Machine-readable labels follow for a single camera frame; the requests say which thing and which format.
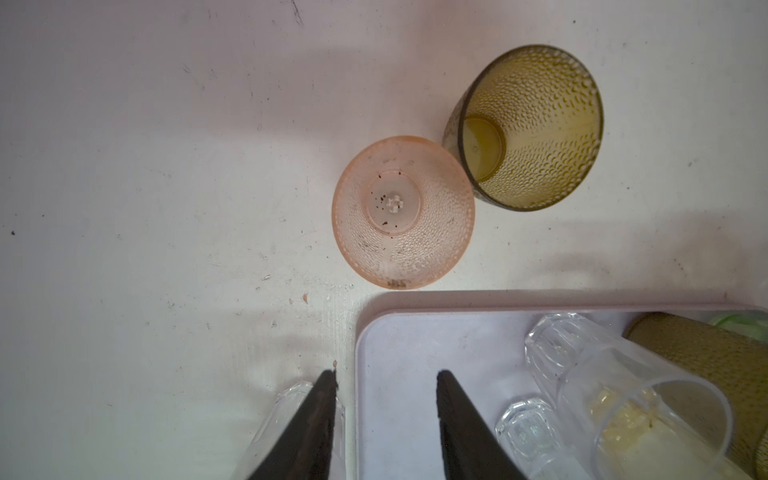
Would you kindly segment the clear faceted glass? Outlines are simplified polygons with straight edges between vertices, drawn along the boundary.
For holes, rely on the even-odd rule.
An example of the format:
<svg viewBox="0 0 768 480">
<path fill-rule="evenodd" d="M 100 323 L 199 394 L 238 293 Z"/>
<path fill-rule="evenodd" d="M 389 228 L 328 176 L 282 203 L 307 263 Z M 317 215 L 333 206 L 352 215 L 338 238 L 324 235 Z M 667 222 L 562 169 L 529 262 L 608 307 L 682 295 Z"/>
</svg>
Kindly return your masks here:
<svg viewBox="0 0 768 480">
<path fill-rule="evenodd" d="M 628 399 L 641 390 L 665 385 L 688 408 L 702 405 L 708 391 L 722 403 L 728 423 L 727 448 L 730 444 L 733 414 L 718 387 L 580 314 L 543 316 L 526 335 L 524 345 L 529 372 L 553 404 L 564 436 L 593 474 L 590 460 L 602 426 L 590 413 L 590 404 L 604 388 Z"/>
</svg>

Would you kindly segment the dark amber textured cup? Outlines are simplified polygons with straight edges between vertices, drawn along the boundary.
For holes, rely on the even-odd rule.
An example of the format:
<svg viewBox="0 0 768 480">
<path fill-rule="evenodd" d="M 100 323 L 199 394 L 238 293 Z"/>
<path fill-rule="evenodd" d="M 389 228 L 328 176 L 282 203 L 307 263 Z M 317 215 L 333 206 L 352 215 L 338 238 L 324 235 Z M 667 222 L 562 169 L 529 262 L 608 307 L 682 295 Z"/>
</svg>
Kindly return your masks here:
<svg viewBox="0 0 768 480">
<path fill-rule="evenodd" d="M 589 70 L 567 51 L 525 45 L 491 62 L 455 105 L 442 145 L 475 196 L 536 211 L 569 196 L 593 167 L 604 113 Z"/>
</svg>

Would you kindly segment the yellow smooth cup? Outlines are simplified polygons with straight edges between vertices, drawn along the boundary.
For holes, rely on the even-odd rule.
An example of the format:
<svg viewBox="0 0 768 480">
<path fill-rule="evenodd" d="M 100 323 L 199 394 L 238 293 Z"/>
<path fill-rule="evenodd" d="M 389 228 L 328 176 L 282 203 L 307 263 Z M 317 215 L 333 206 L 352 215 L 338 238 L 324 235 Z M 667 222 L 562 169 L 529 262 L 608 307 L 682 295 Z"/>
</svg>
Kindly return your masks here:
<svg viewBox="0 0 768 480">
<path fill-rule="evenodd" d="M 722 403 L 684 406 L 665 385 L 623 399 L 609 388 L 590 404 L 602 426 L 590 467 L 601 479 L 748 479 L 727 458 L 728 423 Z"/>
</svg>

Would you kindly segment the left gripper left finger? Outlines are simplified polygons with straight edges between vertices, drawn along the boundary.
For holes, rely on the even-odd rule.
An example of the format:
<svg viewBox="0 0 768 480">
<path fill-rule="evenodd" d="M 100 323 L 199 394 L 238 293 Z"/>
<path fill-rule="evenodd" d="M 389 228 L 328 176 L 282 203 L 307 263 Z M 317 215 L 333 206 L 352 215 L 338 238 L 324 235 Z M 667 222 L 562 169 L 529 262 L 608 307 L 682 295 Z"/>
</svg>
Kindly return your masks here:
<svg viewBox="0 0 768 480">
<path fill-rule="evenodd" d="M 334 370 L 278 394 L 247 449 L 249 479 L 338 477 L 338 384 Z"/>
</svg>

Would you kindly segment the small green glass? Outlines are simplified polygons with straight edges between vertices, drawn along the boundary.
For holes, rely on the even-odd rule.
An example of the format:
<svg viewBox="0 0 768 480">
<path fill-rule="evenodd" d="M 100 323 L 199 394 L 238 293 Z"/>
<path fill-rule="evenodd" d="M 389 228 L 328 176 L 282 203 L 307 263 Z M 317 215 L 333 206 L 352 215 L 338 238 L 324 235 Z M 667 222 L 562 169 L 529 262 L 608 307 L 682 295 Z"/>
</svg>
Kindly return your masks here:
<svg viewBox="0 0 768 480">
<path fill-rule="evenodd" d="M 727 312 L 709 321 L 709 324 L 761 343 L 767 342 L 767 314 L 760 311 Z"/>
</svg>

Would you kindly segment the pink textured cup back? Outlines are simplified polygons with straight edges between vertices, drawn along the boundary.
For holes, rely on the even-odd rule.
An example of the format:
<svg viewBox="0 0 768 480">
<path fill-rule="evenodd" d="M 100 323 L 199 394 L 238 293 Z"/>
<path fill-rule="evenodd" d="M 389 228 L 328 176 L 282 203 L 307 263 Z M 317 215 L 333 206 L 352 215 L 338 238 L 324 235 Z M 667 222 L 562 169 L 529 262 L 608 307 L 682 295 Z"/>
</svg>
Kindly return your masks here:
<svg viewBox="0 0 768 480">
<path fill-rule="evenodd" d="M 465 253 L 475 224 L 472 185 L 442 146 L 394 136 L 361 151 L 341 175 L 332 228 L 348 264 L 392 290 L 429 285 Z"/>
</svg>

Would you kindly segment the clear tumbler back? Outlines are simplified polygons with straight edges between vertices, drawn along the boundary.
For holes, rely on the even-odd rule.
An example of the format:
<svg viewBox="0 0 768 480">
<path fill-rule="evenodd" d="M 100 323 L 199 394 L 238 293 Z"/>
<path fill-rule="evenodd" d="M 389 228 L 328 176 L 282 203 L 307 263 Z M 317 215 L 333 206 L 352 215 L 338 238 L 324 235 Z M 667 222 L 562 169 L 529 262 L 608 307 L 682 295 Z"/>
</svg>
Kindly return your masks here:
<svg viewBox="0 0 768 480">
<path fill-rule="evenodd" d="M 495 425 L 496 438 L 528 479 L 592 479 L 563 437 L 551 405 L 539 396 L 513 401 Z"/>
</svg>

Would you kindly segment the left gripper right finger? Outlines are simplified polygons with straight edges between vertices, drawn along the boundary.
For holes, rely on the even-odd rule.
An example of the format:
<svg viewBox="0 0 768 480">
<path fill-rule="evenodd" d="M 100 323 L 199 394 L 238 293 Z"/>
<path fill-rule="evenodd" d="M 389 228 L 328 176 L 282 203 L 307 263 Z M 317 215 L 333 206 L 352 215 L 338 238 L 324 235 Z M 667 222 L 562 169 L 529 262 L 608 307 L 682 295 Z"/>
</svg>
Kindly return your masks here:
<svg viewBox="0 0 768 480">
<path fill-rule="evenodd" d="M 526 479 L 451 371 L 438 373 L 436 395 L 446 479 Z"/>
</svg>

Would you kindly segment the olive amber textured cup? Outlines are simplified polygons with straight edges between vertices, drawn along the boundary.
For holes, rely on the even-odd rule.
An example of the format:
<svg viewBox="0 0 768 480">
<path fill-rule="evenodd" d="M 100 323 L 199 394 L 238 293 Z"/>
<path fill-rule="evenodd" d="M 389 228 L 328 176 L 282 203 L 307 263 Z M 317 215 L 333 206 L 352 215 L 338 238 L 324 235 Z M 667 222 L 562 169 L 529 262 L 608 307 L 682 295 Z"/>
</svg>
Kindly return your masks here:
<svg viewBox="0 0 768 480">
<path fill-rule="evenodd" d="M 702 321 L 655 312 L 623 337 L 717 386 L 734 418 L 726 456 L 754 479 L 767 477 L 767 345 Z"/>
</svg>

